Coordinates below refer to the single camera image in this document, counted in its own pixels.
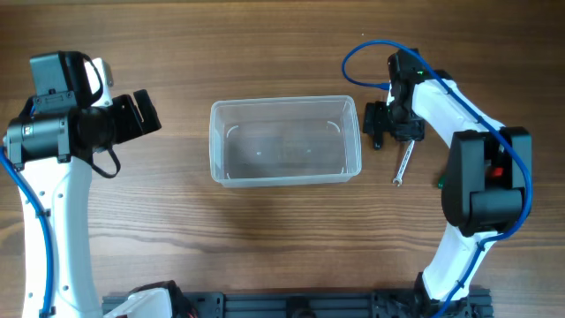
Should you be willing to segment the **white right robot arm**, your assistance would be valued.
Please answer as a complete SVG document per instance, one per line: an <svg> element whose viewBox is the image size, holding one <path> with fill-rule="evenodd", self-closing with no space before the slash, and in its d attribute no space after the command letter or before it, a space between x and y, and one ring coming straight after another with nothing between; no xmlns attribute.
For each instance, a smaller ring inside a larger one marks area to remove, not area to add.
<svg viewBox="0 0 565 318"><path fill-rule="evenodd" d="M469 284L491 247L516 233L531 211L531 136L487 116L417 49L392 54L388 74L389 82L381 85L388 98L365 106L363 132L375 149L386 133L406 143L394 184L402 183L427 126L449 153L441 186L447 226L439 247L412 291L385 299L412 317L484 317L490 312L487 294L472 292Z"/></svg>

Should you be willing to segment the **small silver wrench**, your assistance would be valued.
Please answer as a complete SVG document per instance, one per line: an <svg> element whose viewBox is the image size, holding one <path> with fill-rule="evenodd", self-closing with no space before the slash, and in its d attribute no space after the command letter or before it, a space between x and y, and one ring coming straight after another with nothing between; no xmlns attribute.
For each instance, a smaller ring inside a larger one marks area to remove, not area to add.
<svg viewBox="0 0 565 318"><path fill-rule="evenodd" d="M392 183L396 186L401 186L403 184L403 175L405 173L405 170L407 168L408 162L411 159L411 154L413 152L413 148L415 146L416 141L415 140L411 140L410 143L408 144L408 146L405 149L404 155L403 155L403 159L399 165L398 171L395 175L395 177L392 180Z"/></svg>

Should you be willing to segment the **clear plastic container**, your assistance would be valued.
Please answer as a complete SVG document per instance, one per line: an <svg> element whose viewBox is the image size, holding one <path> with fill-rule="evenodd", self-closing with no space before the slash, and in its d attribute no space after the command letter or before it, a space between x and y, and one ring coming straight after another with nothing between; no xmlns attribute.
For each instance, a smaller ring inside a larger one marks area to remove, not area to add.
<svg viewBox="0 0 565 318"><path fill-rule="evenodd" d="M215 102L209 158L224 187L347 182L362 170L356 105L347 95Z"/></svg>

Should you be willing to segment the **black orange screwdriver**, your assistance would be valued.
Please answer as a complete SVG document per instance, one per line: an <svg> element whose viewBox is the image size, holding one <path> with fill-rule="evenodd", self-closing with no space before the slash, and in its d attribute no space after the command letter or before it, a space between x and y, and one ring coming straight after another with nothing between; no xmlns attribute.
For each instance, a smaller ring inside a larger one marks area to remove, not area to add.
<svg viewBox="0 0 565 318"><path fill-rule="evenodd" d="M375 150L380 150L383 145L383 136L381 134L374 134L373 136L373 148Z"/></svg>

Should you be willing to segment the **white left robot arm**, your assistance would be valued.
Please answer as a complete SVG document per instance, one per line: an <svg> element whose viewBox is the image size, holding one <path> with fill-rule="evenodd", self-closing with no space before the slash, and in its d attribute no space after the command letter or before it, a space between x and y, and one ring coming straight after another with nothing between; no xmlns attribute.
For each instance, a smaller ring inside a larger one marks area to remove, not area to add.
<svg viewBox="0 0 565 318"><path fill-rule="evenodd" d="M35 93L8 125L1 164L19 188L26 317L101 317L88 235L94 155L155 132L146 90L112 96L108 65L79 51L32 57Z"/></svg>

